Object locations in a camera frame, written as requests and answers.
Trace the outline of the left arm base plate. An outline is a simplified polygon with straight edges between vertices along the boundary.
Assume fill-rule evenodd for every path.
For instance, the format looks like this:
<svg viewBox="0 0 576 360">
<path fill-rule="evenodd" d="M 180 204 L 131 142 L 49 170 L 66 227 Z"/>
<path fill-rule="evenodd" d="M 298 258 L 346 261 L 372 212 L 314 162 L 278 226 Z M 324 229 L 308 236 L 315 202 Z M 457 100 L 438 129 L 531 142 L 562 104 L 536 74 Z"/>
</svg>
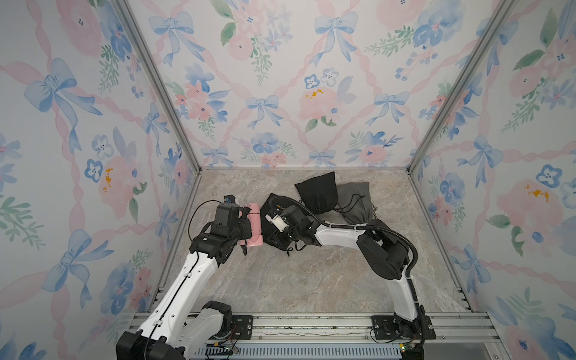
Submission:
<svg viewBox="0 0 576 360">
<path fill-rule="evenodd" d="M 209 338 L 210 341 L 250 340 L 254 328 L 252 315 L 232 315 L 225 318 L 219 333 Z"/>
</svg>

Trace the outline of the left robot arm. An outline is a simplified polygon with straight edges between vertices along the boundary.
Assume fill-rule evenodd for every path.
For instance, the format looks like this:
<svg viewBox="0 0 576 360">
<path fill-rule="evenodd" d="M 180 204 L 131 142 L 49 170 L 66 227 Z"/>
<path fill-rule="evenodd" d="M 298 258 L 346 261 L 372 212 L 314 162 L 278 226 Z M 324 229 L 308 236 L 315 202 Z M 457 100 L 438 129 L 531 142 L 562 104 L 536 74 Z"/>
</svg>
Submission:
<svg viewBox="0 0 576 360">
<path fill-rule="evenodd" d="M 251 209 L 221 202 L 214 220 L 191 240 L 177 278 L 148 319 L 135 332 L 126 331 L 115 345 L 117 359 L 190 359 L 209 340 L 226 340 L 234 333 L 228 304 L 209 301 L 192 320 L 192 306 L 238 242 L 252 238 Z"/>
</svg>

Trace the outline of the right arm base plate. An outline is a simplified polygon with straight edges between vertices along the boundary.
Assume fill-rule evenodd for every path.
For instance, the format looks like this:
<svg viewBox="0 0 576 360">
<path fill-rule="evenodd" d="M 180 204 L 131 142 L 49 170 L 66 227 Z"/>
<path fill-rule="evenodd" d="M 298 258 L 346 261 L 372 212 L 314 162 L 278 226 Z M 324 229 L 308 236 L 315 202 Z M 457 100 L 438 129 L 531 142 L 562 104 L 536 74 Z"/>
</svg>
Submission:
<svg viewBox="0 0 576 360">
<path fill-rule="evenodd" d="M 378 341 L 437 339 L 431 318 L 426 315 L 412 321 L 397 315 L 373 315 L 370 322 L 371 336 Z"/>
</svg>

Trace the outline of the grey drawstring pouch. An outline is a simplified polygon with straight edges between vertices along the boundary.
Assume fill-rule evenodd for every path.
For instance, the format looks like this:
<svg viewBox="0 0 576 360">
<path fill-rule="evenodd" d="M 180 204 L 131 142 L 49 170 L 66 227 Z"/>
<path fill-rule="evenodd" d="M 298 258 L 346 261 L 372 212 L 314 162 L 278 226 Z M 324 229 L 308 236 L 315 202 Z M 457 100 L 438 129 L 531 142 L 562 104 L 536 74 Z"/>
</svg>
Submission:
<svg viewBox="0 0 576 360">
<path fill-rule="evenodd" d="M 334 208 L 349 224 L 368 224 L 377 219 L 377 207 L 372 203 L 368 182 L 349 182 L 337 186 Z"/>
</svg>

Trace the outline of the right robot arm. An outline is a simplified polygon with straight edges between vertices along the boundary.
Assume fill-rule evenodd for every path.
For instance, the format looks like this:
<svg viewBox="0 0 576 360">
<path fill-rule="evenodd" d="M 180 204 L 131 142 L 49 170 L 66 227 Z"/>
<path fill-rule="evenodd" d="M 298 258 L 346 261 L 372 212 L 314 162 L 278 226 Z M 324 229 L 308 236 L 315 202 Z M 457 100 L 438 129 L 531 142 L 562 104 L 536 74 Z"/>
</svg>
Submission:
<svg viewBox="0 0 576 360">
<path fill-rule="evenodd" d="M 295 242 L 359 251 L 370 269 L 386 280 L 394 305 L 393 319 L 387 325 L 374 324 L 373 336 L 385 331 L 393 340 L 423 336 L 425 315 L 411 278 L 418 252 L 403 235 L 389 229 L 384 223 L 328 223 L 310 214 L 301 205 L 291 205 L 281 213 L 271 211 L 266 219 L 281 235 Z"/>
</svg>

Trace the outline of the plain black pouch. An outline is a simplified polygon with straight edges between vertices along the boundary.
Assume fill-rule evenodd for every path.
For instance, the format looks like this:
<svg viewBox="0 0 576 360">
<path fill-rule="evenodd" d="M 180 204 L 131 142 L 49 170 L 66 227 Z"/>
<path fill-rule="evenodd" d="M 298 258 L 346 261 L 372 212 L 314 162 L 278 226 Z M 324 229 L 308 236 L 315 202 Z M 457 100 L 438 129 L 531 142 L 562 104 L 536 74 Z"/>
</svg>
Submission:
<svg viewBox="0 0 576 360">
<path fill-rule="evenodd" d="M 303 204 L 315 215 L 325 214 L 338 204 L 335 173 L 328 172 L 295 184 Z"/>
</svg>

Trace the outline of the pink hair dryer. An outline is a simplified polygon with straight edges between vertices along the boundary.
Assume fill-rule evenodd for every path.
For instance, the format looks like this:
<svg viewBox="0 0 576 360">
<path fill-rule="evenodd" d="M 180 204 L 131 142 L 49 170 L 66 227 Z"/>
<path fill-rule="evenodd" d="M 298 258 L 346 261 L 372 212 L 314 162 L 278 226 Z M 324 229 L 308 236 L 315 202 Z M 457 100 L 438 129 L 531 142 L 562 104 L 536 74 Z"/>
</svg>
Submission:
<svg viewBox="0 0 576 360">
<path fill-rule="evenodd" d="M 250 222 L 250 232 L 252 237 L 240 241 L 242 253 L 246 256 L 250 247 L 257 247 L 263 245 L 263 234 L 260 217 L 260 206 L 256 203 L 249 203 L 247 207 L 250 209 L 247 219 Z"/>
</svg>

